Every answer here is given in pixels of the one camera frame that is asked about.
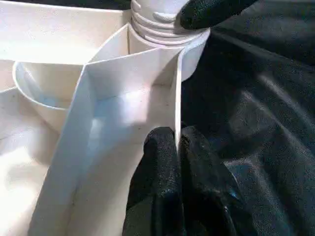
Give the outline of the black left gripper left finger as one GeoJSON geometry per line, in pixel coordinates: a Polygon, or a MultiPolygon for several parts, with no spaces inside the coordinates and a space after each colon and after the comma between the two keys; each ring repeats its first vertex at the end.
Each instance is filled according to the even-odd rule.
{"type": "Polygon", "coordinates": [[[130,182],[126,236],[182,236],[184,213],[179,158],[169,127],[153,129],[130,182]]]}

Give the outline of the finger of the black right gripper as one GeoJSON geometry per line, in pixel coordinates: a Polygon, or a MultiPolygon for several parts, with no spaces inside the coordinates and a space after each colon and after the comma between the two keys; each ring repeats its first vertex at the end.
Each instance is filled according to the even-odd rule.
{"type": "Polygon", "coordinates": [[[210,28],[248,7],[248,0],[190,0],[179,13],[179,24],[186,30],[210,28]]]}

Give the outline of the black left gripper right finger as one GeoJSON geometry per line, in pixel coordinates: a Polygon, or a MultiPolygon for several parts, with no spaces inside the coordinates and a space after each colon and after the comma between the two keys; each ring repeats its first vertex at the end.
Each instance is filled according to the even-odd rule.
{"type": "Polygon", "coordinates": [[[181,165],[188,235],[250,235],[250,212],[233,174],[193,126],[182,129],[181,165]]]}

